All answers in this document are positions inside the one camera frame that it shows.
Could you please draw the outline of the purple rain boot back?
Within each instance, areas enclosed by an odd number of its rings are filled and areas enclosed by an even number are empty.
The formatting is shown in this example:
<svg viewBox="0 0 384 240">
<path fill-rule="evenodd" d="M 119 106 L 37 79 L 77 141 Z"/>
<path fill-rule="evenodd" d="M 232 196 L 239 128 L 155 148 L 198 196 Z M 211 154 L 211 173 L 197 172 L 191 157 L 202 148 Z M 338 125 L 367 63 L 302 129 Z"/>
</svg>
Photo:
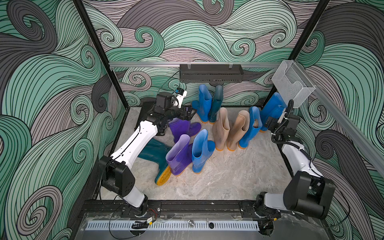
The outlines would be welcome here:
<svg viewBox="0 0 384 240">
<path fill-rule="evenodd" d="M 169 127 L 174 137 L 174 143 L 179 141 L 181 135 L 186 134 L 190 137 L 197 135 L 202 128 L 200 123 L 191 123 L 191 121 L 180 120 L 178 118 L 170 121 Z"/>
</svg>

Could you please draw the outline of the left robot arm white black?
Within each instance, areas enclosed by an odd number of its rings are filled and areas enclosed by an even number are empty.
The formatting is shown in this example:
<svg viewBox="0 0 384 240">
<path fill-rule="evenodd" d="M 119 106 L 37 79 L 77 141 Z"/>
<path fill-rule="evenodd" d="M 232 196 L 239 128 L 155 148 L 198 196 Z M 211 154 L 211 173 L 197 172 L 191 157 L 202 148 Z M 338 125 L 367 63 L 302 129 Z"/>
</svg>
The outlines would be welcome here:
<svg viewBox="0 0 384 240">
<path fill-rule="evenodd" d="M 141 121 L 128 140 L 110 156 L 99 160 L 101 171 L 100 186 L 117 194 L 134 208 L 141 208 L 146 195 L 136 187 L 136 179 L 131 168 L 148 142 L 164 132 L 168 122 L 174 118 L 191 120 L 193 108 L 184 106 L 187 90 L 177 88 L 173 93 L 160 92 L 151 108 L 144 114 Z"/>
</svg>

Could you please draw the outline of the beige rain boot large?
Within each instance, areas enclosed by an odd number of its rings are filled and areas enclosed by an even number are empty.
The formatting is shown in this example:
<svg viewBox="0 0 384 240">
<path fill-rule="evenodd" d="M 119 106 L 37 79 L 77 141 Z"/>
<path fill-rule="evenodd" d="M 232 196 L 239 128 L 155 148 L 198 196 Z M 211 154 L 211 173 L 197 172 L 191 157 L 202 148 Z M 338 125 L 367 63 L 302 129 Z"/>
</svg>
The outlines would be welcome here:
<svg viewBox="0 0 384 240">
<path fill-rule="evenodd" d="M 218 119 L 214 123 L 212 131 L 216 145 L 215 148 L 217 151 L 222 151 L 226 145 L 226 141 L 230 132 L 228 110 L 226 108 L 220 108 Z"/>
</svg>

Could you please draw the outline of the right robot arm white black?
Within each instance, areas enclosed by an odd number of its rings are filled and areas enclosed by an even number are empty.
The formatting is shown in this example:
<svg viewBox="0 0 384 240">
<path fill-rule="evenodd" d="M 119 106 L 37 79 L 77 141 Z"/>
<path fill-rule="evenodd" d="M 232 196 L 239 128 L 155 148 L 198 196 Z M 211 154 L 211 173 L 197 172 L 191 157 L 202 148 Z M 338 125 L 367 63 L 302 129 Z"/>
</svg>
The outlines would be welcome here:
<svg viewBox="0 0 384 240">
<path fill-rule="evenodd" d="M 260 193 L 255 207 L 258 211 L 291 211 L 322 220 L 328 215 L 336 185 L 312 164 L 303 141 L 296 137 L 299 123 L 298 116 L 285 112 L 281 117 L 267 118 L 265 127 L 272 133 L 272 142 L 282 146 L 293 177 L 282 194 Z"/>
</svg>

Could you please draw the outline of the blue rain boot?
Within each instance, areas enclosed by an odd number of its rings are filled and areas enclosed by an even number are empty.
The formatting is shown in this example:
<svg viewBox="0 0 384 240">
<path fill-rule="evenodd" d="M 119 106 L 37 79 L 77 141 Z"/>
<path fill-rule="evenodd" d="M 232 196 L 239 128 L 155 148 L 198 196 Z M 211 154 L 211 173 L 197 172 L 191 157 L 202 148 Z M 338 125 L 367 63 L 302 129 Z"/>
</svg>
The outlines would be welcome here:
<svg viewBox="0 0 384 240">
<path fill-rule="evenodd" d="M 246 149 L 249 146 L 250 141 L 258 134 L 258 132 L 263 126 L 261 115 L 260 115 L 260 109 L 258 107 L 251 107 L 249 109 L 249 114 L 250 114 L 249 129 L 238 142 L 238 146 L 241 149 Z"/>
<path fill-rule="evenodd" d="M 278 119 L 286 107 L 287 104 L 283 100 L 282 96 L 279 93 L 274 93 L 260 113 L 263 124 L 261 132 L 266 132 L 268 130 L 267 127 L 264 126 L 268 118 L 272 117 L 274 119 Z"/>
</svg>

